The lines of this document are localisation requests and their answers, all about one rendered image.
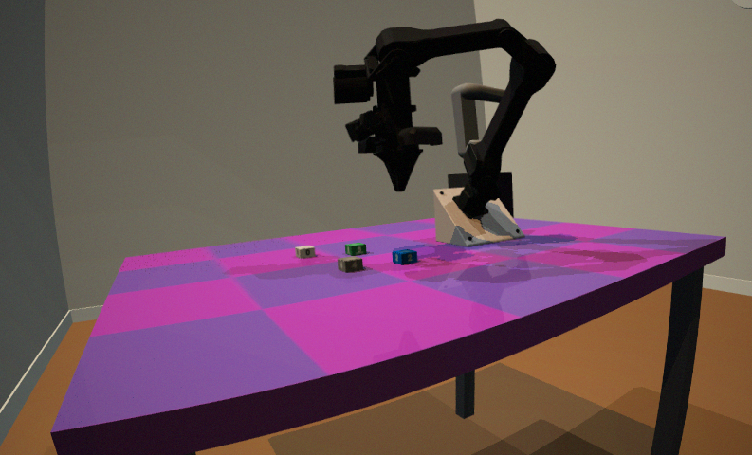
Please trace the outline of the green block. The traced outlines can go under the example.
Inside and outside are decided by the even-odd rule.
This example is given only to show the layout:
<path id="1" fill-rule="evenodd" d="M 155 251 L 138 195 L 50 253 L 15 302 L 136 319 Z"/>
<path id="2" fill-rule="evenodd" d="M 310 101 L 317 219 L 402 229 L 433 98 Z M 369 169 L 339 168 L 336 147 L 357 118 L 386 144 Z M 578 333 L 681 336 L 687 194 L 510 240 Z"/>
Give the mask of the green block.
<path id="1" fill-rule="evenodd" d="M 345 245 L 345 254 L 351 256 L 366 254 L 366 244 L 354 243 Z"/>

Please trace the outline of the blue block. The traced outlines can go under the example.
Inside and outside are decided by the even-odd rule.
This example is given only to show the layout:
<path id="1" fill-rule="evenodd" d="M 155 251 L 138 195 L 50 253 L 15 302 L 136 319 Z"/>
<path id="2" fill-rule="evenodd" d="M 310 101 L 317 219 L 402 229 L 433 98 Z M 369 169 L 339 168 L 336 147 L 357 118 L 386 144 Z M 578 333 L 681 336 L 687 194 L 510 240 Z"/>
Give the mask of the blue block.
<path id="1" fill-rule="evenodd" d="M 409 249 L 393 251 L 393 263 L 401 265 L 418 263 L 417 251 Z"/>

